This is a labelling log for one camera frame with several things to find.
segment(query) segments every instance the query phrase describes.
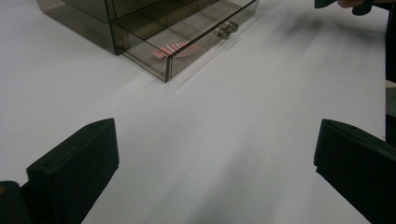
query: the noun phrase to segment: hand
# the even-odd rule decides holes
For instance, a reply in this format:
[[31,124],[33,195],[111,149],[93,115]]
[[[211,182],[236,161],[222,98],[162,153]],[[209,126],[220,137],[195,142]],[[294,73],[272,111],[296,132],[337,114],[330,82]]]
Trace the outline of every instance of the hand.
[[[374,3],[392,3],[396,0],[374,0]],[[363,3],[363,0],[337,0],[340,7],[356,7]]]

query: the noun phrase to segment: smoky acrylic drawer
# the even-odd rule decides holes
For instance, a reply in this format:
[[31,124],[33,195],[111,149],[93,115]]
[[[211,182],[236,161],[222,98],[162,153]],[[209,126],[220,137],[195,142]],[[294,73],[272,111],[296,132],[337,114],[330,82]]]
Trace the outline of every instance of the smoky acrylic drawer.
[[37,0],[49,16],[169,81],[238,32],[259,0]]

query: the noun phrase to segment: white table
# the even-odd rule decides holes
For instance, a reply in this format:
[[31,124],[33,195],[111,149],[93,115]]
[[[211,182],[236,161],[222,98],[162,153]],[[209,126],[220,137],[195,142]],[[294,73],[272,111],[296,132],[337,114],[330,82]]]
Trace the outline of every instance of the white table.
[[115,118],[120,169],[84,223],[368,223],[315,170],[322,119],[384,139],[387,12],[262,0],[254,23],[169,83],[0,0],[0,178]]

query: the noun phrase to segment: transparent drawer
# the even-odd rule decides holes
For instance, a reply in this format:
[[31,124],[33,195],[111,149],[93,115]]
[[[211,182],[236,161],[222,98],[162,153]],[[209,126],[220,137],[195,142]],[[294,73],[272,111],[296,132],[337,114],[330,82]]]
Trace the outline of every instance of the transparent drawer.
[[237,32],[254,15],[257,4],[256,0],[163,0],[112,22],[116,52],[168,81]]

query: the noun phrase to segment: finger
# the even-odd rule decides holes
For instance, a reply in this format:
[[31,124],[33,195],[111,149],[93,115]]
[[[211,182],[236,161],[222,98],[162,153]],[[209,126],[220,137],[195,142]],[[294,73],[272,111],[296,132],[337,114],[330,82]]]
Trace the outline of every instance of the finger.
[[363,3],[363,0],[337,0],[340,7],[356,7]]

